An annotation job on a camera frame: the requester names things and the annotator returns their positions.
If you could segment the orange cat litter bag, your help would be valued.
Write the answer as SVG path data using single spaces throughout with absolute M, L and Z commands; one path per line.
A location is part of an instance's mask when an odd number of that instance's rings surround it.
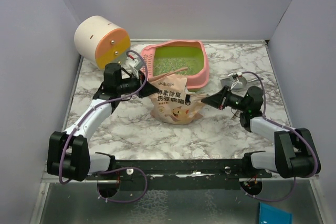
M 148 79 L 159 89 L 150 95 L 153 118 L 169 124 L 187 125 L 202 117 L 199 111 L 205 105 L 202 99 L 207 95 L 188 91 L 187 77 L 180 74 L 186 69 L 180 68 Z

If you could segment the grey metal litter scoop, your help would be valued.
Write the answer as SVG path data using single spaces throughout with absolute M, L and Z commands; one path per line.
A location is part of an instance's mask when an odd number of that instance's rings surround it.
M 222 79 L 221 81 L 222 87 L 228 86 L 232 90 L 241 90 L 246 87 L 247 85 L 247 80 L 245 77 L 237 77 L 236 79 L 231 79 L 230 77 Z

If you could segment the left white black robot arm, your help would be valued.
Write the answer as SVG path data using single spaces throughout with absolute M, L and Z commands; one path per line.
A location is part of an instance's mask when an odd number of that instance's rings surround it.
M 123 78 L 125 71 L 118 63 L 109 63 L 103 72 L 103 82 L 94 94 L 85 113 L 63 132 L 50 136 L 47 157 L 47 173 L 66 179 L 83 181 L 89 174 L 99 173 L 104 179 L 115 175 L 112 156 L 89 153 L 88 142 L 95 131 L 127 97 L 148 97 L 159 90 L 148 83 L 145 74 L 137 70 Z

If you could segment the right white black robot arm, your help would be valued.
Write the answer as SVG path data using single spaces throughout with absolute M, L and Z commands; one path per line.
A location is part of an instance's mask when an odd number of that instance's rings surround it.
M 254 177 L 260 169 L 279 174 L 282 178 L 312 177 L 321 171 L 312 135 L 308 129 L 294 129 L 267 119 L 261 107 L 263 89 L 252 86 L 243 97 L 231 92 L 228 86 L 202 99 L 202 103 L 222 110 L 226 107 L 240 111 L 239 121 L 248 132 L 260 135 L 274 144 L 273 152 L 246 153 L 241 164 L 246 177 Z

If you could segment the pink and green litter box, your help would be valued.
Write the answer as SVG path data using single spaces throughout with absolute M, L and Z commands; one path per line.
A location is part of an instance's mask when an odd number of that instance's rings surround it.
M 204 44 L 199 40 L 172 40 L 142 49 L 149 77 L 185 68 L 179 74 L 187 76 L 191 91 L 205 87 L 209 80 L 209 63 Z

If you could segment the cream cylindrical cat house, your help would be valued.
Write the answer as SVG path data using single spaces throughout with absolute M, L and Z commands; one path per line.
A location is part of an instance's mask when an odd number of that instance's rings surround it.
M 78 53 L 99 69 L 111 62 L 125 63 L 131 47 L 128 32 L 102 16 L 91 16 L 76 29 L 74 43 Z

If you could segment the blue plastic object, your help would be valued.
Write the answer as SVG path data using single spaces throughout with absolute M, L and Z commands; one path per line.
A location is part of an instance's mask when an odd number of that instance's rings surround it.
M 259 205 L 260 224 L 292 224 L 292 214 L 275 208 L 273 206 L 260 203 Z

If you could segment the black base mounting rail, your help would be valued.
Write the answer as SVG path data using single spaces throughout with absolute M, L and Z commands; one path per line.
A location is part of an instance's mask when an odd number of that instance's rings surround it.
M 111 169 L 133 169 L 129 175 L 122 170 L 116 173 L 98 172 L 86 179 L 103 183 L 118 183 L 122 190 L 142 190 L 145 181 L 136 168 L 142 170 L 148 180 L 148 190 L 239 190 L 240 180 L 270 178 L 264 169 L 249 169 L 242 159 L 149 159 L 112 160 Z

